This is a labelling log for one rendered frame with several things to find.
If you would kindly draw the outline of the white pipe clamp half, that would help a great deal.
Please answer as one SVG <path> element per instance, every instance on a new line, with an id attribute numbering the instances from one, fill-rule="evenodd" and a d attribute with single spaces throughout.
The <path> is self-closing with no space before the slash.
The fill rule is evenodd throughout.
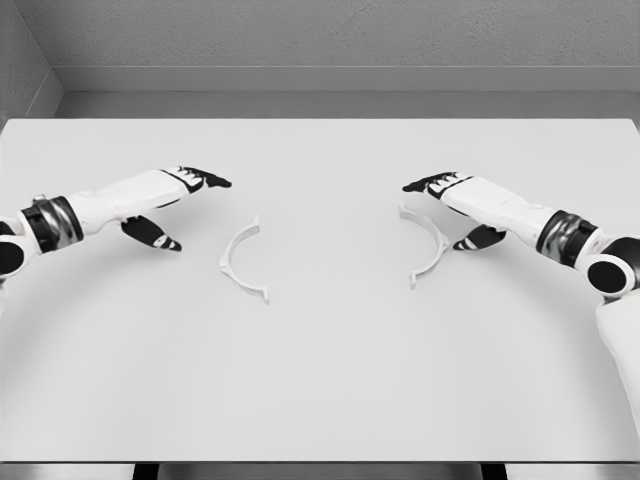
<path id="1" fill-rule="evenodd" d="M 451 241 L 428 216 L 410 209 L 405 203 L 399 204 L 398 215 L 401 220 L 417 225 L 428 235 L 431 243 L 431 256 L 429 259 L 409 273 L 409 286 L 414 290 L 418 285 L 418 281 L 430 274 L 440 263 L 444 254 L 451 247 Z"/>
<path id="2" fill-rule="evenodd" d="M 244 244 L 260 232 L 260 217 L 255 215 L 228 240 L 219 257 L 218 269 L 239 290 L 259 298 L 264 305 L 269 306 L 271 297 L 268 286 L 264 282 L 256 282 L 251 275 L 247 275 L 242 260 L 242 254 L 246 250 Z"/>

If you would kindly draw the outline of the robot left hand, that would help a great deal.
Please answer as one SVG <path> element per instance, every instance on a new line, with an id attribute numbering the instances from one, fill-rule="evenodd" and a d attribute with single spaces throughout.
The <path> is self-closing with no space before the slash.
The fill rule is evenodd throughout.
<path id="1" fill-rule="evenodd" d="M 113 186 L 119 199 L 115 212 L 121 220 L 121 230 L 127 236 L 151 248 L 180 252 L 181 244 L 144 213 L 177 203 L 204 187 L 231 186 L 229 180 L 195 167 L 152 170 Z"/>

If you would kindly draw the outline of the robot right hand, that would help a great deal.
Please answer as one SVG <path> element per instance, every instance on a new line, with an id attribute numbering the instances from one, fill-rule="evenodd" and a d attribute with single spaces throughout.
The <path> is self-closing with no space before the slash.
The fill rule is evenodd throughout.
<path id="1" fill-rule="evenodd" d="M 449 209 L 478 223 L 463 239 L 454 243 L 457 251 L 476 251 L 492 247 L 506 237 L 507 228 L 499 219 L 506 204 L 516 195 L 479 176 L 443 172 L 413 181 L 404 192 L 426 193 Z"/>

